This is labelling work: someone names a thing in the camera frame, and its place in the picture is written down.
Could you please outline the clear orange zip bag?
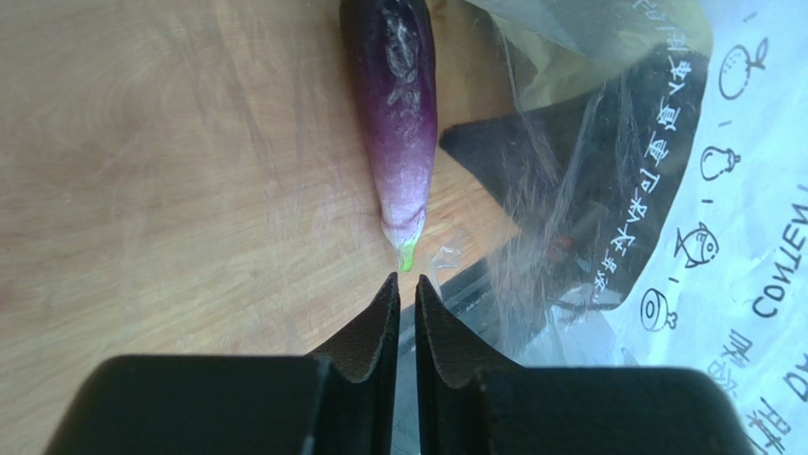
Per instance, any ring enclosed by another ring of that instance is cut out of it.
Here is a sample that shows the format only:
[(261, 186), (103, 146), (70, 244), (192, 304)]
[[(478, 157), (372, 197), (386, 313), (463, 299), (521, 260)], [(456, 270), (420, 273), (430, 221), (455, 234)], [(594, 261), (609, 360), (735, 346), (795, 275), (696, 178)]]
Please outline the clear orange zip bag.
[(490, 454), (807, 450), (807, 5), (483, 1), (516, 113), (447, 152), (519, 233), (479, 264)]

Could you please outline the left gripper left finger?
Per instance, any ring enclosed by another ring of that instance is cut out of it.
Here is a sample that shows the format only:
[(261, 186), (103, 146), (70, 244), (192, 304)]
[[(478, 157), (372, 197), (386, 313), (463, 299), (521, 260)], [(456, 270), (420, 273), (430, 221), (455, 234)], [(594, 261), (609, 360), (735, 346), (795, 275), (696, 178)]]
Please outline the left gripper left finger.
[(306, 355), (120, 355), (82, 383), (49, 454), (387, 454), (396, 274)]

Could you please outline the purple fake eggplant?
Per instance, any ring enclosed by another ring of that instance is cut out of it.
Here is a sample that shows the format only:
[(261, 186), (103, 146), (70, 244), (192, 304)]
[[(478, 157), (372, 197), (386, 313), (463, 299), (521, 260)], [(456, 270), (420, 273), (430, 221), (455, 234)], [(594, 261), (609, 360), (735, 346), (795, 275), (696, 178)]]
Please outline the purple fake eggplant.
[(340, 35), (381, 209), (403, 272), (426, 223), (438, 141), (436, 56), (423, 1), (342, 1)]

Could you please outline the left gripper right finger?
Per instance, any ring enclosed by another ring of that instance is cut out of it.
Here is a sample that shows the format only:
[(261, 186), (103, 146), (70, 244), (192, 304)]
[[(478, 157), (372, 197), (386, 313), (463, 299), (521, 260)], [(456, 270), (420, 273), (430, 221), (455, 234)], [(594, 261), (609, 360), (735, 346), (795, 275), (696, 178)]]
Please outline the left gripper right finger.
[(527, 368), (454, 316), (431, 282), (415, 296), (425, 454), (747, 454), (707, 375), (678, 368)]

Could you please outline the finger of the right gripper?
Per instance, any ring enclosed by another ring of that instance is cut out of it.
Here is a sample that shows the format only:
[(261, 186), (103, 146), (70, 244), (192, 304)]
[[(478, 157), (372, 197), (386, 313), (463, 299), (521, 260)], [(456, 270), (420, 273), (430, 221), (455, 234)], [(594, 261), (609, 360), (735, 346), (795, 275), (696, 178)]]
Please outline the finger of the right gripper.
[(578, 97), (441, 135), (519, 227), (489, 263), (508, 301), (611, 311), (629, 296), (686, 173), (708, 65), (658, 45)]

